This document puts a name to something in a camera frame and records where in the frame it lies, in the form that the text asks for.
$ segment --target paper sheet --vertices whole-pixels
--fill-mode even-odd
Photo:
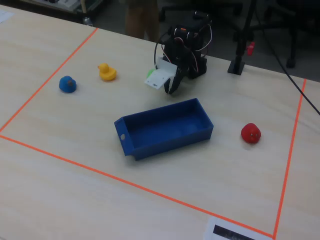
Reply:
[[[5,20],[8,20],[14,15],[12,12],[3,11],[0,9],[0,23],[4,22]]]

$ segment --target blue ball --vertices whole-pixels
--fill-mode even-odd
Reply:
[[[60,79],[59,88],[65,93],[73,93],[77,89],[76,81],[70,76],[64,76]]]

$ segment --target red ball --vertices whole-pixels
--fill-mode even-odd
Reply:
[[[256,144],[261,138],[261,132],[255,124],[248,123],[242,128],[241,136],[246,143]]]

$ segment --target blue plastic tray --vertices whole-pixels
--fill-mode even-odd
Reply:
[[[124,154],[135,160],[210,139],[214,125],[197,98],[121,117]]]

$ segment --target person's leg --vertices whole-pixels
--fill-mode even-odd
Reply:
[[[127,0],[125,34],[138,39],[144,39],[146,29],[144,8],[135,2],[135,0]]]
[[[143,9],[143,21],[145,22],[145,31],[152,42],[159,39],[159,10],[157,0],[149,0]]]

